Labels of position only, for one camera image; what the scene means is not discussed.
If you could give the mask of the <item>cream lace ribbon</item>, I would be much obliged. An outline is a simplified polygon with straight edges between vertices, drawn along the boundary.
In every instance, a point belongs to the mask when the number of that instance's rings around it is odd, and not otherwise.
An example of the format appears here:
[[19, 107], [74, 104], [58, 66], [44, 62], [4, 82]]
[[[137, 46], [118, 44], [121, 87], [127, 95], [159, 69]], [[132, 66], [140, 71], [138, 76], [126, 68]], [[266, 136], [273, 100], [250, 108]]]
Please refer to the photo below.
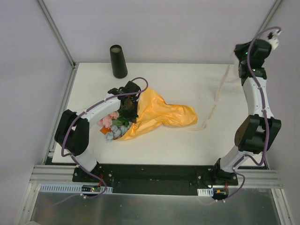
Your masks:
[[233, 60], [233, 63], [229, 63], [227, 65], [226, 71], [225, 71], [224, 75], [222, 76], [222, 78], [219, 82], [218, 88], [217, 88], [217, 90], [215, 92], [215, 95], [214, 95], [214, 105], [211, 108], [210, 112], [208, 113], [207, 117], [203, 120], [203, 122], [201, 124], [198, 122], [195, 125], [192, 125], [192, 126], [189, 126], [189, 127], [185, 128], [185, 130], [198, 132], [198, 131], [203, 131], [204, 129], [207, 128], [207, 126], [208, 126], [209, 122], [211, 121], [211, 119], [214, 115], [214, 112], [216, 111], [217, 106], [220, 102], [221, 95], [222, 95], [222, 89], [224, 87], [225, 82], [227, 81], [227, 78], [229, 76], [229, 72], [231, 72], [232, 75], [233, 75], [233, 80], [230, 81], [230, 83], [236, 83], [236, 82], [239, 81], [238, 72], [237, 72], [238, 59], [235, 56], [234, 51], [232, 51], [231, 54], [230, 54], [230, 60]]

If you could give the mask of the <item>orange wrapping paper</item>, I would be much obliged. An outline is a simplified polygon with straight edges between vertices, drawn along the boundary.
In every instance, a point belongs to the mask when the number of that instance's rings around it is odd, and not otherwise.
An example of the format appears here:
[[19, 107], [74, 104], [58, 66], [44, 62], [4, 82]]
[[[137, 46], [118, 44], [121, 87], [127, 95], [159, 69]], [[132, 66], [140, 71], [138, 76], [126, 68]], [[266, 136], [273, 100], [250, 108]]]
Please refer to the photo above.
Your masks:
[[131, 128], [119, 140], [126, 141], [137, 138], [161, 125], [182, 128], [198, 122], [193, 107], [167, 104], [163, 97], [151, 88], [141, 94], [137, 112], [136, 123], [132, 123]]

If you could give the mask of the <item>pink and blue flower bouquet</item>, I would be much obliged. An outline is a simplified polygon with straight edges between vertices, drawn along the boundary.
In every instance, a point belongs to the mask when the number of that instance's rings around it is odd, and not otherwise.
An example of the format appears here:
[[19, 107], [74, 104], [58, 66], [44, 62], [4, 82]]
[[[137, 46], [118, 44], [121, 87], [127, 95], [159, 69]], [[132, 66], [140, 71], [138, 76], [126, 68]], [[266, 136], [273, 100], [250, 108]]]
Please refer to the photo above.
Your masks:
[[132, 125], [132, 122], [121, 116], [118, 111], [106, 115], [97, 123], [101, 127], [100, 132], [105, 135], [107, 141], [121, 138]]

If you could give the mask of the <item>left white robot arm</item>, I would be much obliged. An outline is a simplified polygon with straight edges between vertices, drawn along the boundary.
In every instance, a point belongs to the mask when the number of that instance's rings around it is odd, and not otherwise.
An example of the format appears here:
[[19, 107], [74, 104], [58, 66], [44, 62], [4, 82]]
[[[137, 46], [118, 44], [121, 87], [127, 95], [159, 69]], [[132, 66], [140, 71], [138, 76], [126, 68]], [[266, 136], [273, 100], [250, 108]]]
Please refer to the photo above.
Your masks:
[[124, 135], [138, 118], [138, 99], [142, 91], [129, 81], [123, 87], [109, 90], [103, 100], [87, 109], [62, 113], [54, 139], [61, 146], [62, 157], [70, 156], [84, 168], [82, 175], [88, 182], [95, 182], [99, 177], [95, 168], [97, 161], [88, 150], [90, 128], [100, 123], [109, 130], [110, 140]]

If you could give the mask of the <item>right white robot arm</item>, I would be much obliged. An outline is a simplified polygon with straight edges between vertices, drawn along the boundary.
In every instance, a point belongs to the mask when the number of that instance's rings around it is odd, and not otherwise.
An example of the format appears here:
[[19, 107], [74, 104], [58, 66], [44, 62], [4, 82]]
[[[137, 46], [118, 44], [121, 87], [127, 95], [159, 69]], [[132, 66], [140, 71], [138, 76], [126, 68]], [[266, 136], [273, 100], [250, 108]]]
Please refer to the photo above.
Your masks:
[[256, 166], [265, 162], [267, 151], [279, 133], [282, 123], [275, 119], [267, 97], [267, 74], [263, 64], [271, 51], [278, 47], [281, 28], [265, 30], [266, 39], [258, 33], [250, 42], [235, 46], [238, 75], [246, 98], [248, 116], [237, 129], [234, 147], [215, 163], [209, 173], [212, 185], [237, 185], [237, 169], [247, 159]]

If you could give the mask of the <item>black conical vase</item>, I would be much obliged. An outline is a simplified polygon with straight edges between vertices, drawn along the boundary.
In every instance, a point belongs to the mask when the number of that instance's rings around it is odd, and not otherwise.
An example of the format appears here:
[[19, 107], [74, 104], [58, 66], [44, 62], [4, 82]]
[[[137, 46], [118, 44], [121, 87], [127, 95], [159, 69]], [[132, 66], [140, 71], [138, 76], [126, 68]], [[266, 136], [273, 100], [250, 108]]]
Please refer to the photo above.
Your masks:
[[112, 45], [110, 47], [110, 58], [114, 77], [118, 79], [125, 78], [128, 74], [128, 70], [124, 53], [120, 45]]

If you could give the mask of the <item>right aluminium frame post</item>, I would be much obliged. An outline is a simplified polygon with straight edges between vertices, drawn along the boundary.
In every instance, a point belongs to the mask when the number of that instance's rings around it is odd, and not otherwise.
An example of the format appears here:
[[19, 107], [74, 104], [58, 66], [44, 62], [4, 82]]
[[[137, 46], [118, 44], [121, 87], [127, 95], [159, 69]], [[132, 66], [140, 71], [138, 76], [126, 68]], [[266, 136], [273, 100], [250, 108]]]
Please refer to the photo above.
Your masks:
[[282, 28], [275, 25], [271, 26], [271, 21], [282, 4], [282, 0], [276, 0], [271, 6], [271, 9], [267, 13], [258, 31], [250, 41], [251, 44], [248, 49], [247, 64], [239, 64], [240, 71], [252, 70], [255, 72], [261, 70], [271, 51], [275, 50], [278, 46], [278, 36], [280, 35]]

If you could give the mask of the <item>aluminium frame post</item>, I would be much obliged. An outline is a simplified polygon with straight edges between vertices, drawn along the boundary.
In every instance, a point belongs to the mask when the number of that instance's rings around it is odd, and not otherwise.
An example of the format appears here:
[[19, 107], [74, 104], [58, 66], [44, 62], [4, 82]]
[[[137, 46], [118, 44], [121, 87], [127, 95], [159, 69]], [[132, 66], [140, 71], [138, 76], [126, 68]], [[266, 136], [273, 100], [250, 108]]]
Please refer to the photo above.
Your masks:
[[255, 72], [261, 70], [271, 51], [275, 50], [278, 46], [278, 36], [280, 35], [282, 28], [275, 25], [271, 26], [271, 21], [282, 4], [282, 0], [276, 0], [271, 6], [271, 9], [267, 13], [258, 31], [250, 41], [251, 44], [248, 49], [247, 64], [239, 64], [240, 71], [252, 70]]
[[70, 66], [72, 68], [74, 68], [76, 66], [76, 62], [74, 61], [73, 57], [71, 56], [70, 51], [68, 50], [68, 47], [67, 47], [65, 41], [63, 40], [63, 37], [61, 36], [45, 1], [44, 0], [36, 0], [36, 3], [39, 6], [54, 38], [56, 39], [60, 49], [62, 50], [64, 56], [66, 57], [68, 63], [70, 64]]

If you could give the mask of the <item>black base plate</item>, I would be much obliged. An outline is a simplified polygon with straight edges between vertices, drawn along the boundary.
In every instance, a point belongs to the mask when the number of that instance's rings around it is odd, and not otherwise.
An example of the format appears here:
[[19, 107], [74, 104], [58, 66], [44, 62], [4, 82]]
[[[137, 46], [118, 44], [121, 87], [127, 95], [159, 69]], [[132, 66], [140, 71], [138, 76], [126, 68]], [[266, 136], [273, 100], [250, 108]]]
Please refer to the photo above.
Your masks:
[[196, 195], [198, 189], [237, 186], [237, 175], [213, 166], [97, 164], [88, 175], [75, 168], [72, 181], [98, 183], [102, 178], [115, 194]]

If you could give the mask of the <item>left aluminium frame post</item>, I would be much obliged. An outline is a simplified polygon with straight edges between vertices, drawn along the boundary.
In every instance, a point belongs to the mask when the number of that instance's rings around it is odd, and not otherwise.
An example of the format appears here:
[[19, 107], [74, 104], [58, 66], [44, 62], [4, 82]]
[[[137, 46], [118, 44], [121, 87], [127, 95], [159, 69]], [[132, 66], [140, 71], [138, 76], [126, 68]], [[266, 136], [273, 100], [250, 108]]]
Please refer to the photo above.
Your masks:
[[61, 36], [45, 1], [44, 0], [36, 0], [36, 3], [39, 6], [54, 38], [56, 39], [60, 49], [62, 50], [64, 56], [66, 57], [68, 63], [70, 64], [70, 66], [72, 68], [74, 68], [76, 66], [76, 62], [74, 61], [73, 57], [71, 56], [70, 51], [68, 50], [68, 47], [67, 47], [65, 41], [63, 40], [63, 37]]

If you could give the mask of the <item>front aluminium rail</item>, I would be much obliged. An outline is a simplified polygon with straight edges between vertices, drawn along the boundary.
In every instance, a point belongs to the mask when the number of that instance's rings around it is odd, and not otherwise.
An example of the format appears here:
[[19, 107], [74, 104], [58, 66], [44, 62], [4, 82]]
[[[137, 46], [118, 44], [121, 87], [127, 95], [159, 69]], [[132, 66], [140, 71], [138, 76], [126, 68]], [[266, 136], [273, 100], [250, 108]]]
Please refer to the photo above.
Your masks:
[[[71, 183], [74, 165], [35, 165], [30, 183]], [[244, 188], [282, 189], [283, 183], [276, 170], [238, 169], [245, 176]]]

